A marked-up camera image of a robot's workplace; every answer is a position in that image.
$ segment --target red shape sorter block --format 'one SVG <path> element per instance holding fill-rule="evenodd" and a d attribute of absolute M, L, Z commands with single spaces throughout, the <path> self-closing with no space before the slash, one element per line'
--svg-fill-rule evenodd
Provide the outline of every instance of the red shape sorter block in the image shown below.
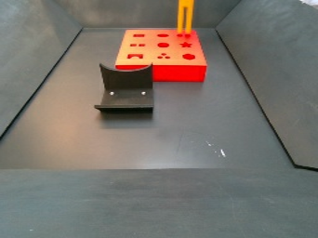
<path fill-rule="evenodd" d="M 202 82 L 206 60 L 197 32 L 127 30 L 115 67 L 134 70 L 153 63 L 154 81 Z"/>

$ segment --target black bracket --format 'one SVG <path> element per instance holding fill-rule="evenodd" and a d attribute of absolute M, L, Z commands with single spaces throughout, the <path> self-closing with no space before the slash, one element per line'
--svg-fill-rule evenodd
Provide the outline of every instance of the black bracket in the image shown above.
<path fill-rule="evenodd" d="M 143 69 L 121 71 L 99 64 L 105 82 L 101 111 L 153 111 L 153 64 Z"/>

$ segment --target yellow object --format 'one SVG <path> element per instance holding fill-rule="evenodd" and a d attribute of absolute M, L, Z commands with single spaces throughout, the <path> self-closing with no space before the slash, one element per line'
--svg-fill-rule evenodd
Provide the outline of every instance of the yellow object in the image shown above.
<path fill-rule="evenodd" d="M 186 33 L 191 33 L 193 16 L 194 16 L 194 0 L 179 0 L 178 33 L 183 32 L 185 13 L 186 13 Z"/>

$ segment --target gray floor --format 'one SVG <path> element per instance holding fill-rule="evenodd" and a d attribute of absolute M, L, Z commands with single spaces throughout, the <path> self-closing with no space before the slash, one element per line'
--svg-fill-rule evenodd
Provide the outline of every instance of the gray floor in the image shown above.
<path fill-rule="evenodd" d="M 316 238 L 316 172 L 4 170 L 2 237 Z"/>
<path fill-rule="evenodd" d="M 153 114 L 101 114 L 98 65 L 115 65 L 123 33 L 80 33 L 0 143 L 0 167 L 292 168 L 211 29 L 198 30 L 209 62 L 205 83 L 155 83 Z"/>

